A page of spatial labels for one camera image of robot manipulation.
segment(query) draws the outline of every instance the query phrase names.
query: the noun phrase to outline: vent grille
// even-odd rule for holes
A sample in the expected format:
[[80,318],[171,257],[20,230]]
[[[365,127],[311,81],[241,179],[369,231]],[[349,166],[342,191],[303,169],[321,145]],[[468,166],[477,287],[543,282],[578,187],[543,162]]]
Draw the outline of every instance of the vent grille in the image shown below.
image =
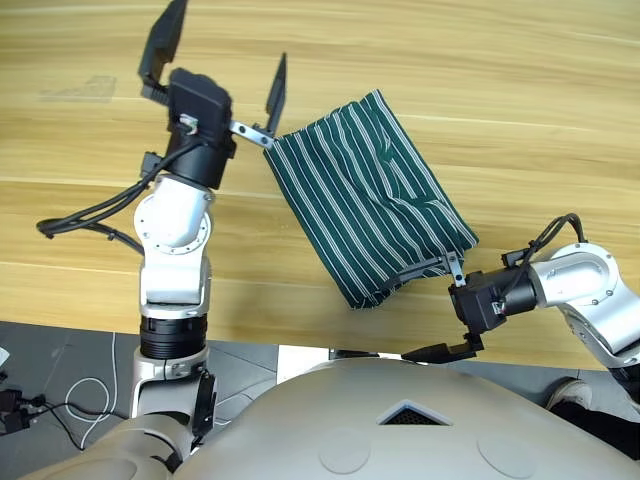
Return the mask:
[[442,425],[442,423],[436,422],[412,408],[405,407],[389,417],[382,425]]

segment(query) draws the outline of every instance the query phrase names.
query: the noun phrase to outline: green striped cloth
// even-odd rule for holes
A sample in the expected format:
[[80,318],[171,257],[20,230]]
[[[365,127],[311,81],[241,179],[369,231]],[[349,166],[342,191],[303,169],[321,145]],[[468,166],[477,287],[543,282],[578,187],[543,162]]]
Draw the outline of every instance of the green striped cloth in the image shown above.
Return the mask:
[[265,157],[352,308],[379,305],[402,272],[446,252],[462,259],[478,242],[378,90],[278,138]]

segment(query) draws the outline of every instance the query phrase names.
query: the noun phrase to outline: wire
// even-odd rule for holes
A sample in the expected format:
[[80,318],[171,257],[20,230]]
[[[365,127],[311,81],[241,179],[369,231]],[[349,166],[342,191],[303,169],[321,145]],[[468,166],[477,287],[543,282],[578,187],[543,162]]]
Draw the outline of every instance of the wire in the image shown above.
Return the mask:
[[[145,174],[141,180],[131,185],[129,188],[123,190],[122,192],[118,193],[117,195],[111,197],[110,199],[91,207],[87,207],[84,210],[72,213],[71,215],[68,215],[64,218],[49,218],[46,220],[41,220],[36,224],[36,228],[40,231],[40,233],[50,239],[54,238],[55,235],[71,232],[73,230],[91,230],[107,235],[107,238],[109,240],[119,240],[125,245],[136,250],[138,253],[144,254],[142,245],[140,245],[140,243],[138,243],[132,237],[99,222],[118,213],[129,204],[131,204],[148,187],[149,183],[151,183],[151,181],[155,179],[156,175],[160,171],[168,167],[169,164],[171,164],[178,157],[190,152],[194,148],[201,145],[201,143],[191,143],[175,150],[174,152],[164,157],[160,162],[158,162],[158,164],[155,165],[147,174]],[[85,218],[87,215],[91,214],[95,215],[90,216],[89,218]]]
[[[113,372],[113,403],[111,405],[111,409],[109,409],[108,411],[106,411],[106,410],[109,408],[109,401],[110,401],[109,389],[107,388],[105,383],[102,380],[100,380],[99,378],[96,378],[96,377],[81,378],[76,383],[71,385],[71,387],[69,387],[69,390],[67,390],[67,394],[65,395],[64,407],[67,410],[67,413],[72,418],[80,420],[81,422],[85,422],[85,423],[90,423],[91,424],[91,426],[84,433],[84,435],[82,437],[82,440],[80,440],[80,447],[82,449],[84,449],[87,437],[93,431],[93,429],[96,428],[98,423],[104,422],[106,419],[109,418],[110,415],[114,414],[114,411],[115,411],[115,408],[116,408],[116,403],[118,402],[118,370],[116,368],[116,333],[115,332],[113,332],[112,336],[111,336],[111,369],[112,369],[112,372]],[[98,415],[98,417],[96,417],[95,419],[89,419],[89,418],[85,418],[85,417],[82,417],[80,415],[77,415],[73,411],[71,411],[71,409],[69,408],[69,406],[73,406],[72,402],[69,402],[69,397],[71,396],[71,392],[73,392],[73,390],[78,385],[81,385],[82,383],[85,383],[85,382],[95,382],[95,383],[99,384],[103,388],[103,390],[105,392],[104,410],[106,412],[103,413],[103,414]],[[51,409],[50,411],[55,416],[55,412],[53,411],[53,409]]]
[[[230,400],[233,400],[233,399],[234,399],[234,398],[236,398],[236,397],[245,397],[245,398],[248,398],[248,399],[249,399],[249,402],[253,402],[253,401],[255,400],[255,398],[253,398],[253,397],[251,397],[251,396],[247,395],[247,394],[246,394],[246,393],[244,393],[244,392],[238,392],[238,393],[234,393],[234,394],[233,394],[233,395],[231,395],[230,397],[225,398],[224,400],[221,400],[220,402],[218,402],[218,403],[216,404],[216,407],[219,407],[220,405],[223,405],[224,403],[226,403],[226,402],[228,402],[228,401],[230,401]],[[224,427],[224,426],[226,426],[226,425],[229,425],[229,424],[231,423],[231,421],[232,421],[232,420],[231,420],[231,419],[228,419],[228,418],[221,418],[221,419],[220,419],[220,421],[218,421],[218,420],[214,420],[214,422],[213,422],[213,423],[214,423],[214,424],[216,424],[216,425],[220,425],[221,427]]]
[[122,420],[128,420],[129,419],[129,417],[127,417],[125,414],[120,413],[118,411],[109,412],[109,411],[105,411],[105,410],[89,410],[89,409],[84,408],[83,406],[78,405],[77,403],[74,403],[74,402],[65,402],[65,403],[56,403],[56,404],[47,403],[46,406],[45,406],[46,408],[44,410],[40,410],[39,412],[32,413],[30,415],[30,418],[38,418],[38,417],[44,415],[45,413],[49,413],[51,410],[57,410],[58,408],[65,407],[67,405],[69,405],[70,407],[73,407],[76,410],[78,410],[78,411],[80,411],[82,413],[85,413],[87,415],[110,415],[110,416],[113,416],[113,417],[118,417],[118,418],[120,418]]
[[549,243],[551,243],[551,241],[558,235],[558,233],[560,233],[560,230],[562,230],[562,228],[567,223],[569,223],[569,225],[573,227],[573,230],[576,232],[576,236],[578,237],[579,243],[587,242],[587,239],[584,236],[584,231],[582,230],[582,221],[580,220],[580,217],[578,215],[576,215],[575,213],[568,213],[561,217],[554,218],[535,240],[529,242],[529,249],[525,253],[524,258],[522,259],[522,263],[518,267],[518,272],[502,291],[503,303],[506,303],[505,299],[507,295],[509,294],[509,292],[511,292],[511,290],[515,288],[515,286],[522,278],[522,275],[524,275],[524,272],[531,263],[531,258],[533,257],[533,255],[549,245]]
[[73,433],[71,433],[71,430],[69,429],[69,427],[67,427],[67,425],[62,421],[62,419],[58,416],[58,414],[54,410],[49,410],[49,411],[51,412],[51,415],[53,415],[55,419],[58,421],[58,423],[63,428],[63,430],[66,432],[67,437],[69,437],[69,440],[71,441],[73,446],[76,447],[78,450],[83,451],[84,447],[78,444],[78,441],[73,437]]

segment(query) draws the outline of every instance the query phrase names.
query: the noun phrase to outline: white cable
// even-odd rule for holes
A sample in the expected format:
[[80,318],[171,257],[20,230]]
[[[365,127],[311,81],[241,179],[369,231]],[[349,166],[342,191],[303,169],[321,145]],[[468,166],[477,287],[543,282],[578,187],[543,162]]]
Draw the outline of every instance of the white cable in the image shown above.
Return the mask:
[[[116,409],[116,403],[118,402],[118,371],[116,368],[116,332],[112,333],[112,337],[111,337],[111,369],[113,371],[113,403],[111,405],[111,409],[108,411],[108,413],[102,414],[102,415],[98,415],[95,419],[90,419],[90,418],[85,418],[82,417],[80,415],[75,414],[74,412],[71,411],[71,409],[69,408],[69,405],[65,405],[65,408],[67,410],[67,413],[77,419],[80,420],[81,422],[84,423],[90,423],[91,426],[87,429],[87,431],[84,433],[82,440],[80,441],[80,448],[84,449],[84,444],[87,440],[87,437],[89,436],[89,434],[93,431],[94,428],[96,428],[96,425],[98,425],[98,423],[100,422],[104,422],[107,418],[109,418],[109,414],[113,413],[114,410]],[[69,390],[67,390],[67,394],[64,397],[64,403],[68,403],[69,402],[69,397],[71,396],[71,392],[80,384],[84,383],[84,382],[96,382],[98,385],[100,385],[102,387],[102,389],[104,390],[105,393],[105,403],[104,403],[104,408],[103,411],[107,411],[107,408],[109,408],[109,401],[110,401],[110,395],[109,395],[109,389],[107,388],[107,386],[105,385],[105,383],[100,380],[99,378],[96,377],[84,377],[81,378],[80,380],[78,380],[76,383],[74,383],[73,385],[71,385],[71,387],[69,388]]]
[[[246,393],[244,393],[244,392],[238,392],[238,393],[234,393],[233,395],[231,395],[231,396],[230,396],[230,397],[228,397],[228,398],[225,398],[224,400],[219,401],[219,402],[216,404],[216,407],[219,407],[219,406],[220,406],[220,405],[222,405],[223,403],[228,402],[229,400],[233,400],[233,399],[234,399],[234,398],[236,398],[236,397],[245,397],[245,398],[248,398],[248,399],[249,399],[249,403],[251,403],[251,402],[253,402],[253,401],[255,400],[253,397],[250,397],[249,395],[247,395],[247,394],[246,394]],[[229,425],[231,422],[232,422],[232,420],[230,420],[230,419],[220,418],[219,420],[214,420],[214,422],[213,422],[213,423],[214,423],[214,424],[216,424],[216,425],[220,425],[221,427],[224,427],[224,426],[226,426],[226,425]]]

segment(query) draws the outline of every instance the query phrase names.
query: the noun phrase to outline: wooden table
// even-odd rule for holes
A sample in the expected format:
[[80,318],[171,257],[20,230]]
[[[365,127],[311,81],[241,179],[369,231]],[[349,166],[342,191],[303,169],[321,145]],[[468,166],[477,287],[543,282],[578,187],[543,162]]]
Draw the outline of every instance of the wooden table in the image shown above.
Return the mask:
[[[140,258],[91,232],[48,241],[34,224],[113,195],[145,150],[164,151],[166,110],[139,97],[136,75],[164,5],[2,2],[3,320],[137,331]],[[238,120],[264,121],[287,51],[281,133],[381,88],[480,236],[467,271],[498,268],[576,211],[640,291],[639,20],[636,0],[192,0],[173,66],[227,88]],[[240,143],[212,214],[210,338],[393,352],[461,339],[446,278],[349,311],[257,147]],[[132,215],[110,223],[132,232]],[[485,339],[482,360],[599,366],[555,310]]]

